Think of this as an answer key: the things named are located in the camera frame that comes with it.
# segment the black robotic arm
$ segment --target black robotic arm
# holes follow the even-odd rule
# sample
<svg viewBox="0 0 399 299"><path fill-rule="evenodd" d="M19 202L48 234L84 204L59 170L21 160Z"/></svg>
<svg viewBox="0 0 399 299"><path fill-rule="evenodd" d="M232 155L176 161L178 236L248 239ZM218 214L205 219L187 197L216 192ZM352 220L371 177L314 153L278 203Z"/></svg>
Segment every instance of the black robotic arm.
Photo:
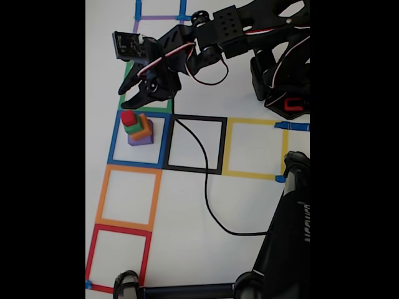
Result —
<svg viewBox="0 0 399 299"><path fill-rule="evenodd" d="M240 8L217 11L213 20L206 11L198 11L191 17L191 26L176 25L159 40L114 32L117 58L134 61L118 92L123 95L136 84L140 90L121 107L137 109L165 101L181 90L178 72L195 79L203 67L220 60L224 63L223 52L230 59L253 50L251 72L257 99L265 100L265 107L287 119L310 113L310 64L306 63L310 58L310 0L293 16L278 16L295 2L254 0ZM275 61L272 49L287 41L286 51Z"/></svg>

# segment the red square outline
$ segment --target red square outline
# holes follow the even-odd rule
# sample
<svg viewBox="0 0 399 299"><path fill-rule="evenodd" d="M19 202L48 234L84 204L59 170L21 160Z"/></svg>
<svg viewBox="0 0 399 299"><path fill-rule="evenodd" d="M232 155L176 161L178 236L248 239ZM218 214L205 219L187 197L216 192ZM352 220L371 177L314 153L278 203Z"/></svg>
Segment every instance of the red square outline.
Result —
<svg viewBox="0 0 399 299"><path fill-rule="evenodd" d="M88 280L90 277L90 271L92 269L92 262L93 262L93 257L94 257L95 244L97 243L97 236L99 235L99 230L106 230L109 232L119 232L119 233L128 234L128 235L140 235L140 236L145 237L142 268L140 269L140 275L138 278L138 282L139 282L140 286L144 286L145 272L147 270L147 263L148 263L148 253L150 251L150 244L151 244L151 232L147 232L145 230L128 229L125 227L115 227L115 226L109 226L109 225L103 225L103 224L95 224L94 225L92 243L90 244L89 257L87 259L85 279ZM113 288L105 287L102 285L92 284L92 290L110 293L110 294L113 293Z"/></svg>

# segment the green block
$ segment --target green block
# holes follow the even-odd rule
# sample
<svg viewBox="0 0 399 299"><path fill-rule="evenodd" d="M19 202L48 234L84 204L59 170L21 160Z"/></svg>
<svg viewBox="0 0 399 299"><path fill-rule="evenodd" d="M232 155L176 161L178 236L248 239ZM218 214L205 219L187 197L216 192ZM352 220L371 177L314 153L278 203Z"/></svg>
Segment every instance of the green block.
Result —
<svg viewBox="0 0 399 299"><path fill-rule="evenodd" d="M125 132L130 134L134 134L137 133L139 131L141 131L143 129L143 124L142 124L142 120L140 119L140 117L138 117L138 115L136 115L136 119L137 119L137 123L133 126L125 126Z"/></svg>

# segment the stacked blocks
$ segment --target stacked blocks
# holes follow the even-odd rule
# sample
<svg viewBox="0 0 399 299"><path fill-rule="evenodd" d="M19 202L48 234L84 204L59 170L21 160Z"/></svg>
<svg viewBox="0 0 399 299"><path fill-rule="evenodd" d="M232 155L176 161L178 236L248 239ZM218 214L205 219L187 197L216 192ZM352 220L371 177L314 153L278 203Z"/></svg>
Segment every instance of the stacked blocks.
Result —
<svg viewBox="0 0 399 299"><path fill-rule="evenodd" d="M128 144L135 146L154 143L153 122L143 113L136 115L132 110L125 110L121 112L120 119L128 133Z"/></svg>

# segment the blue square outline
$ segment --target blue square outline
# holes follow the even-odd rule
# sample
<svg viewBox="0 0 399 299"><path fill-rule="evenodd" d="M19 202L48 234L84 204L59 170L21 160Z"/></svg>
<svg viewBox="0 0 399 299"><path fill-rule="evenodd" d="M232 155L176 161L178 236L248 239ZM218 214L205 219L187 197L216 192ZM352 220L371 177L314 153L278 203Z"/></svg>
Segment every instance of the blue square outline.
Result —
<svg viewBox="0 0 399 299"><path fill-rule="evenodd" d="M147 117L156 117L156 118L164 118L165 119L165 122L163 124L160 154L158 156L158 163L155 164L155 163L143 163L143 162L122 161L122 160L114 160L113 159L113 154L115 152L115 145L117 143L117 138L118 138L120 114L121 114L122 111L123 110L119 110L117 112L117 117L115 119L115 124L114 124L114 127L113 127L112 140L111 140L110 151L109 151L109 154L108 154L107 164L162 169L163 160L165 158L165 152L166 152L166 139L168 137L168 132L169 132L170 114L168 114L168 113L158 113L158 112L140 112L140 114L144 113L144 115L147 116Z"/></svg>

